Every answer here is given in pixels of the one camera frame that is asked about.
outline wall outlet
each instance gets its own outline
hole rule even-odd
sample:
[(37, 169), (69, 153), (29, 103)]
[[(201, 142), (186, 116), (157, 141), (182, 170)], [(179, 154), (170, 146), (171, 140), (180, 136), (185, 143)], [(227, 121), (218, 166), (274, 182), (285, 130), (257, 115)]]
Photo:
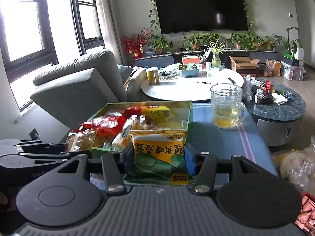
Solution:
[(30, 137), (32, 140), (40, 140), (39, 139), (39, 133), (37, 132), (36, 129), (33, 129), (30, 133)]

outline glass mug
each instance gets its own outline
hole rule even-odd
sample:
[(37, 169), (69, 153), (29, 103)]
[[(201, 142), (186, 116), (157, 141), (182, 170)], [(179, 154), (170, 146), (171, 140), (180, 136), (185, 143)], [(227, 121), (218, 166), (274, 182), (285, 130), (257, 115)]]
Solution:
[(241, 103), (243, 89), (234, 84), (217, 84), (211, 88), (212, 120), (221, 129), (235, 127), (245, 118)]

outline window frame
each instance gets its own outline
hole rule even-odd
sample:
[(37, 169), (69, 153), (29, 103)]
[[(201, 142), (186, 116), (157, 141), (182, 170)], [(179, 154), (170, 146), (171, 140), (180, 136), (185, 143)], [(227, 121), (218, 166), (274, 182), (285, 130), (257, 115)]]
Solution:
[[(73, 24), (74, 24), (75, 30), (76, 30), (76, 36), (77, 36), (79, 51), (80, 51), (81, 55), (85, 55), (86, 50), (89, 50), (89, 49), (92, 49), (92, 48), (95, 48), (98, 46), (103, 46), (103, 48), (105, 48), (105, 44), (104, 44), (104, 40), (103, 40), (102, 36), (85, 39), (83, 27), (82, 27), (82, 22), (81, 22), (79, 5), (92, 6), (96, 9), (96, 13), (97, 13), (97, 8), (96, 8), (96, 1), (95, 0), (93, 0), (93, 3), (80, 1), (80, 0), (71, 0)], [(100, 28), (100, 20), (98, 18), (98, 14), (97, 14), (97, 20), (98, 20), (98, 25)]]
[[(44, 48), (35, 53), (10, 61), (4, 27), (4, 17), (0, 10), (0, 47), (9, 83), (42, 66), (48, 64), (58, 64), (58, 58), (50, 29), (47, 0), (23, 0), (21, 2), (37, 2), (38, 24), (42, 34)], [(32, 101), (29, 101), (27, 104), (22, 106), (20, 111), (29, 106), (31, 102)]]

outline sofa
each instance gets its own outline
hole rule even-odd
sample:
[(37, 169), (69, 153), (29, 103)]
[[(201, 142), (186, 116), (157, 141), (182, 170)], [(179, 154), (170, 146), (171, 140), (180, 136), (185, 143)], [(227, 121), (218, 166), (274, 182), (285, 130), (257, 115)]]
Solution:
[(146, 101), (145, 79), (144, 68), (117, 65), (113, 53), (104, 50), (37, 75), (31, 99), (64, 125), (78, 128), (107, 103)]

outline tin can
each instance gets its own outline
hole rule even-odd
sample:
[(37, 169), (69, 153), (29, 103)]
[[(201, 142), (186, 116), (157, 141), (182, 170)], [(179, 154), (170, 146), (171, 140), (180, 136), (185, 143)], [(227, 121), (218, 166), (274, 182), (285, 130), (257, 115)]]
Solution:
[(145, 71), (150, 85), (157, 85), (160, 83), (157, 67), (151, 67), (146, 69)]

